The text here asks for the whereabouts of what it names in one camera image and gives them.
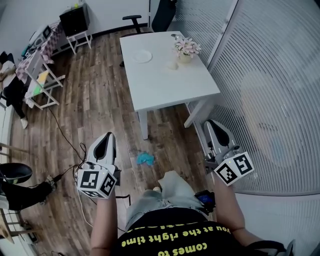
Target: white table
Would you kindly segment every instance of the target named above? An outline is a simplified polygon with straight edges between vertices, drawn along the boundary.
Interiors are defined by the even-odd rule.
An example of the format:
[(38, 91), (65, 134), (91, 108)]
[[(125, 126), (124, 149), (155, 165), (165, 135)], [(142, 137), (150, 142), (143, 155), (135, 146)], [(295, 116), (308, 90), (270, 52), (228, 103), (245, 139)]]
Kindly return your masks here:
[[(147, 111), (181, 103), (199, 101), (184, 127), (189, 127), (209, 98), (220, 93), (215, 81), (198, 56), (191, 63), (172, 70), (167, 63), (175, 60), (174, 38), (179, 31), (136, 34), (120, 38), (126, 76), (133, 107), (139, 115), (144, 140), (148, 139)], [(137, 63), (133, 55), (138, 50), (152, 53), (147, 63)]]

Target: white stool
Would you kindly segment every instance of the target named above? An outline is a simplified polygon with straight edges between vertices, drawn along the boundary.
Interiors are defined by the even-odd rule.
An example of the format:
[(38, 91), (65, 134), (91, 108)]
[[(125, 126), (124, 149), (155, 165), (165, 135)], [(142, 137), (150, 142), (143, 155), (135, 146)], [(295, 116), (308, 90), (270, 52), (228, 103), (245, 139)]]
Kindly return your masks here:
[[(86, 41), (85, 42), (82, 42), (82, 43), (78, 43), (78, 39), (76, 39), (76, 37), (80, 36), (80, 35), (83, 35), (85, 36), (86, 38)], [(92, 41), (92, 35), (90, 35), (88, 37), (87, 35), (87, 30), (86, 31), (83, 31), (83, 32), (80, 32), (78, 34), (74, 34), (74, 35), (70, 35), (70, 36), (67, 36), (66, 39), (68, 40), (69, 44), (70, 44), (70, 47), (73, 51), (74, 54), (76, 54), (76, 49), (77, 47), (79, 46), (82, 46), (82, 45), (85, 45), (85, 44), (88, 44), (89, 45), (89, 48), (91, 49), (91, 41)]]
[[(52, 96), (52, 91), (56, 87), (64, 87), (60, 80), (65, 79), (66, 76), (62, 75), (60, 77), (56, 77), (55, 74), (48, 67), (48, 65), (45, 63), (44, 59), (42, 58), (38, 50), (30, 58), (31, 60), (29, 61), (29, 64), (26, 67), (25, 72), (31, 78), (31, 82), (28, 91), (24, 95), (25, 101), (32, 102), (41, 110), (43, 110), (45, 107), (49, 107), (54, 104), (59, 105), (59, 102)], [(38, 81), (39, 75), (43, 75), (42, 83)], [(45, 94), (48, 97), (48, 99), (46, 104), (39, 105), (33, 100), (33, 97), (42, 93)]]

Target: white plate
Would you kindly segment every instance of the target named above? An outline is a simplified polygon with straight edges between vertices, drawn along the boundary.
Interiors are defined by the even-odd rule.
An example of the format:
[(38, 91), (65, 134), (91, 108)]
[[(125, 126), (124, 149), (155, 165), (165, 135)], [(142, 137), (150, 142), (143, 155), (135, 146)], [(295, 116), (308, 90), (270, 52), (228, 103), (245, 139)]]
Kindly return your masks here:
[(132, 58), (135, 62), (147, 63), (151, 61), (152, 54), (150, 51), (147, 51), (147, 50), (137, 50), (135, 53), (133, 53)]

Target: black cable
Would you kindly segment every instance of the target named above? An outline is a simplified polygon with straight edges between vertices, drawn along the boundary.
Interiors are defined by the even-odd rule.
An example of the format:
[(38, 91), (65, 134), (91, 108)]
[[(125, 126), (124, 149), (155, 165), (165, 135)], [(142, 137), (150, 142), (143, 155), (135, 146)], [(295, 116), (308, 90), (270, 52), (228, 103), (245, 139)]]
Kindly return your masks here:
[(54, 31), (57, 27), (58, 27), (58, 26), (55, 26), (55, 27), (53, 27), (53, 28), (50, 27), (50, 29), (51, 29), (51, 31), (52, 31), (53, 33), (60, 34), (60, 33), (56, 32), (56, 31)]
[(129, 206), (131, 206), (131, 195), (130, 194), (127, 194), (126, 196), (116, 196), (115, 198), (122, 198), (122, 199), (128, 198), (129, 199)]
[[(59, 256), (63, 256), (63, 254), (62, 254), (61, 252), (56, 252), (56, 251), (54, 251), (54, 250), (51, 251), (51, 256), (53, 256), (54, 253), (55, 253), (55, 254), (58, 254)], [(48, 256), (46, 252), (43, 252), (43, 253), (39, 254), (39, 256), (41, 256), (41, 255)]]
[[(49, 181), (45, 181), (45, 182), (46, 182), (46, 183), (49, 183), (49, 182), (52, 182), (52, 181), (57, 182), (57, 181), (61, 180), (61, 178), (63, 177), (63, 175), (65, 175), (65, 174), (67, 173), (67, 171), (71, 170), (72, 168), (74, 168), (74, 167), (76, 167), (76, 166), (78, 166), (78, 164), (75, 164), (75, 165), (71, 166), (70, 168), (68, 168), (67, 170), (65, 170), (64, 173), (59, 174), (59, 175), (57, 175), (56, 177), (54, 177), (53, 180), (49, 180)], [(27, 186), (27, 188), (34, 188), (34, 187), (36, 187), (36, 186), (39, 186), (40, 184), (41, 184), (41, 183), (36, 184), (36, 185), (32, 185), (32, 186)]]
[(68, 142), (69, 145), (71, 146), (71, 148), (73, 148), (73, 150), (76, 152), (76, 154), (77, 154), (78, 157), (81, 159), (81, 161), (84, 161), (86, 158), (84, 158), (84, 159), (81, 158), (79, 152), (78, 152), (78, 151), (75, 149), (75, 147), (70, 143), (70, 141), (69, 141), (69, 140), (67, 139), (67, 137), (65, 136), (64, 132), (61, 130), (61, 127), (60, 127), (60, 125), (59, 125), (59, 123), (58, 123), (58, 120), (57, 120), (55, 114), (52, 112), (52, 110), (51, 110), (50, 108), (47, 108), (47, 109), (48, 109), (48, 110), (51, 112), (51, 114), (53, 115), (53, 117), (54, 117), (54, 119), (55, 119), (55, 122), (56, 122), (56, 124), (58, 125), (58, 128), (59, 128), (62, 136), (65, 138), (66, 142)]
[(95, 205), (97, 205), (97, 203), (96, 203), (95, 201), (93, 201), (91, 197), (88, 196), (88, 198), (89, 198)]
[[(74, 147), (74, 146), (71, 144), (71, 142), (66, 138), (66, 136), (65, 136), (64, 133), (63, 133), (63, 131), (61, 130), (61, 127), (60, 127), (60, 125), (59, 125), (59, 123), (58, 123), (58, 120), (57, 120), (55, 114), (51, 111), (50, 108), (48, 108), (48, 110), (49, 110), (49, 111), (51, 112), (51, 114), (53, 115), (53, 117), (54, 117), (54, 119), (55, 119), (55, 122), (56, 122), (56, 124), (58, 125), (58, 128), (59, 128), (62, 136), (64, 137), (64, 139), (69, 143), (69, 145), (73, 148), (73, 150), (76, 152), (76, 154), (78, 155), (78, 157), (81, 159), (81, 163), (80, 163), (80, 164), (75, 164), (75, 165), (71, 166), (69, 169), (67, 169), (64, 173), (58, 175), (58, 176), (59, 176), (59, 180), (62, 178), (63, 175), (65, 175), (65, 174), (67, 173), (67, 171), (69, 171), (71, 168), (73, 168), (73, 170), (72, 170), (72, 175), (73, 175), (74, 181), (76, 181), (76, 175), (75, 175), (75, 174), (76, 174), (76, 169), (75, 169), (75, 168), (79, 168), (79, 167), (82, 166), (82, 165), (84, 164), (84, 162), (86, 161), (86, 158), (87, 158), (87, 147), (86, 147), (86, 145), (85, 145), (84, 143), (82, 143), (82, 142), (79, 144), (79, 145), (80, 145), (80, 148), (81, 148), (82, 151), (84, 152), (84, 157), (81, 158), (79, 152), (75, 149), (75, 147)], [(128, 198), (128, 200), (129, 200), (129, 206), (131, 206), (131, 195), (130, 195), (130, 194), (128, 194), (128, 195), (126, 195), (126, 196), (116, 196), (115, 198), (116, 198), (116, 199), (125, 199), (125, 198)], [(97, 205), (97, 203), (96, 203), (95, 201), (93, 201), (91, 197), (89, 197), (89, 199), (90, 199), (95, 205)]]

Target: black device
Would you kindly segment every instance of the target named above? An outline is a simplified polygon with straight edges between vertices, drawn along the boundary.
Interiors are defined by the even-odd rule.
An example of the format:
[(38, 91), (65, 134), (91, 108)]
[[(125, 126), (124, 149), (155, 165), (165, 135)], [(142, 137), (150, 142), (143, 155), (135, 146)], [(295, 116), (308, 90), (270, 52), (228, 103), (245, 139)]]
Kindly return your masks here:
[(87, 4), (66, 10), (60, 15), (60, 20), (67, 37), (87, 31), (90, 24)]
[(194, 196), (204, 204), (204, 208), (207, 210), (208, 214), (214, 211), (214, 208), (216, 207), (215, 193), (204, 190), (196, 193)]

